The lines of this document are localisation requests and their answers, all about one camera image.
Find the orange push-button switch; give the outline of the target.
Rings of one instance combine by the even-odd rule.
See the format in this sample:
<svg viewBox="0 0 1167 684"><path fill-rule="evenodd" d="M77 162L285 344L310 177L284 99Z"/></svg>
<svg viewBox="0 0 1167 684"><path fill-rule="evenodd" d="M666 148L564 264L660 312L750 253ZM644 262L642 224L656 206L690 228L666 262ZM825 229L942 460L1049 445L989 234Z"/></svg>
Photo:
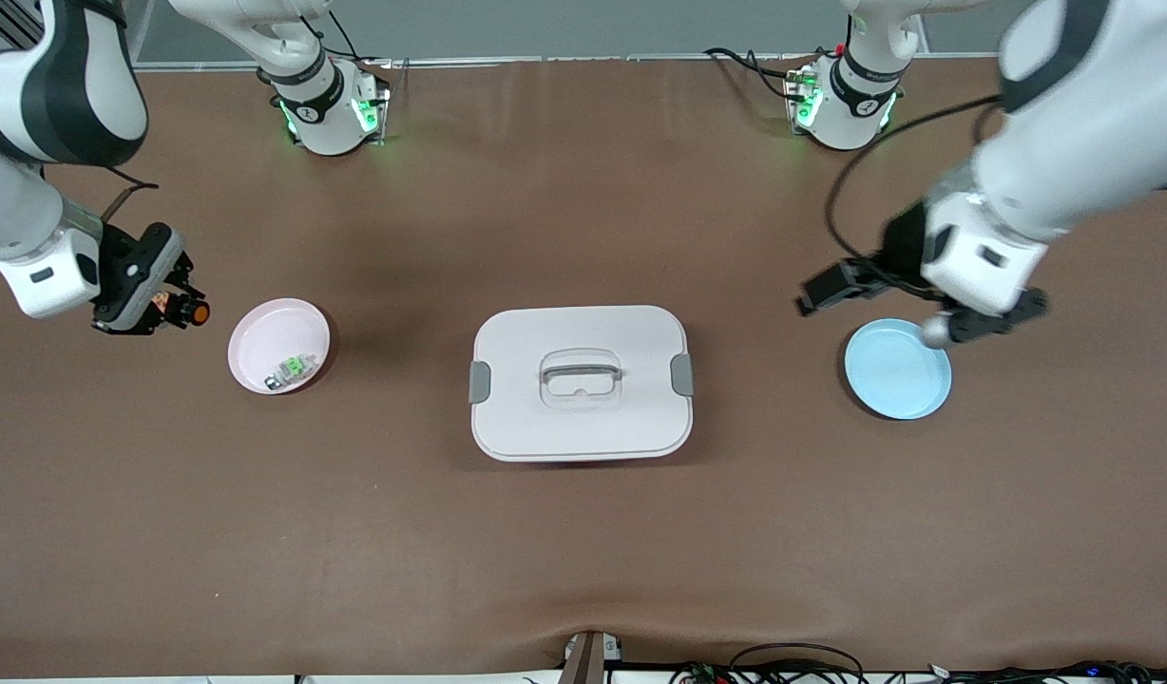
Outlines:
<svg viewBox="0 0 1167 684"><path fill-rule="evenodd" d="M166 292L155 298L159 310L166 324L176 326L180 329L200 328L210 319L210 306L204 298L195 294L177 294L177 292Z"/></svg>

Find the pink round bowl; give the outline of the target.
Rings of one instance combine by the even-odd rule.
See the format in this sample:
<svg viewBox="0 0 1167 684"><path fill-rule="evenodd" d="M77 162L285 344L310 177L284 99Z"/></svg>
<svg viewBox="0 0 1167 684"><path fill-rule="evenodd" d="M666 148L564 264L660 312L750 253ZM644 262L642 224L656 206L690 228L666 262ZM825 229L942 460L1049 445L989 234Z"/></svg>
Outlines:
<svg viewBox="0 0 1167 684"><path fill-rule="evenodd" d="M277 298L250 310L228 342L228 368L237 384L254 395L287 395L302 390L327 374L331 365L331 324L314 303ZM312 354L317 372L302 384L270 392L263 381L289 356Z"/></svg>

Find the light blue round plate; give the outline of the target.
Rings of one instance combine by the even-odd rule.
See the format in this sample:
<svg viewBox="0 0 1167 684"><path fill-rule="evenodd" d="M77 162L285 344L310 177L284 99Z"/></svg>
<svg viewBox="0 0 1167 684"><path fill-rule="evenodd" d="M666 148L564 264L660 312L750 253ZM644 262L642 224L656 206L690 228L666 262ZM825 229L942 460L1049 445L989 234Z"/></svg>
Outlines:
<svg viewBox="0 0 1167 684"><path fill-rule="evenodd" d="M850 390L866 409L890 420L934 414L953 386L946 351L925 346L918 324L896 317L871 321L853 331L843 353Z"/></svg>

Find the brown table mat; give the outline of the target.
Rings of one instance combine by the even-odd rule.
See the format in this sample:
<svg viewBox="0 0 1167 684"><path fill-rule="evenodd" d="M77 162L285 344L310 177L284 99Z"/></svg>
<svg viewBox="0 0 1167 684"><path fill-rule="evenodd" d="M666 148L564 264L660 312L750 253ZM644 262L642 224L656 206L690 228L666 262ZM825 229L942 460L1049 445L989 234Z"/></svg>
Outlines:
<svg viewBox="0 0 1167 684"><path fill-rule="evenodd" d="M817 642L871 670L1167 666L1167 191L1089 219L1048 316L953 348L889 423L840 370L890 292L801 317L846 163L752 74L569 62L398 75L387 141L321 159L252 74L145 74L155 183L202 328L32 320L0 275L0 678L540 670L576 631L631 659ZM287 395L228 368L277 298L331 324ZM609 465L496 462L473 338L506 309L654 303L694 428Z"/></svg>

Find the green push-button switch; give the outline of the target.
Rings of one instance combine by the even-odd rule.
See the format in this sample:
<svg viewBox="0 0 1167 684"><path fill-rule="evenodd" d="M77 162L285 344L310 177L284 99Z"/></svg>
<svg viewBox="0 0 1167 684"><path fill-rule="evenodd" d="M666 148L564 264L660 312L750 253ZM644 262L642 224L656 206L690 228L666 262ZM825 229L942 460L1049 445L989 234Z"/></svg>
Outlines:
<svg viewBox="0 0 1167 684"><path fill-rule="evenodd" d="M296 386L317 372L319 362L312 354L299 354L280 362L274 371L263 377L263 386L280 392Z"/></svg>

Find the aluminium frame profile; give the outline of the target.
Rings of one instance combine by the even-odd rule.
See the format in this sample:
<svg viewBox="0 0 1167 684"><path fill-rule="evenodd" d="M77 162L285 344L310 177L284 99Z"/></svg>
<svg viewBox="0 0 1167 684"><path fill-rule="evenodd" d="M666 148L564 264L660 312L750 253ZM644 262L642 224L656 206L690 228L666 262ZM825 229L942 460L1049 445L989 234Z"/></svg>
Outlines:
<svg viewBox="0 0 1167 684"><path fill-rule="evenodd" d="M44 33L41 0L0 0L0 50L35 47Z"/></svg>

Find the silver table edge rail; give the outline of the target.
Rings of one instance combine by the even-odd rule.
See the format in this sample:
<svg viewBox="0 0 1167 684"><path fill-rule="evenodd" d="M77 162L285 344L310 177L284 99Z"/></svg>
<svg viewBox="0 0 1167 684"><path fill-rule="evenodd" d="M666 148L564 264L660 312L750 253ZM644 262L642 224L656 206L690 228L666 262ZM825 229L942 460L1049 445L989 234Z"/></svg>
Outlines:
<svg viewBox="0 0 1167 684"><path fill-rule="evenodd" d="M778 64L778 62L806 62L818 57L817 53L757 53L756 56L762 64ZM541 56L504 56L504 57L478 57L478 58L365 58L363 65L380 69L422 69L422 68L474 68L474 67L503 67L508 64L569 64L569 62L633 62L633 64L645 64L645 62L696 62L710 60L714 55L705 53L630 53L626 56L605 57L541 57ZM915 55L914 61L923 58L995 58L995 53L925 53ZM253 72L258 68L253 61L169 61L169 62L139 62L133 65L137 72L144 74L198 74L198 72Z"/></svg>

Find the metal table edge bracket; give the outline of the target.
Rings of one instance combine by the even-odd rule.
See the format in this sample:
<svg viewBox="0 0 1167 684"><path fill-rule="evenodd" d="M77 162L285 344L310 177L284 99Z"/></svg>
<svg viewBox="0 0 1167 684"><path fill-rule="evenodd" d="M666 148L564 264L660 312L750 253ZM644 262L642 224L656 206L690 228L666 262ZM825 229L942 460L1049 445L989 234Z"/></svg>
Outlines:
<svg viewBox="0 0 1167 684"><path fill-rule="evenodd" d="M614 684L610 665L622 662L622 641L614 634L582 631L564 649L557 684Z"/></svg>

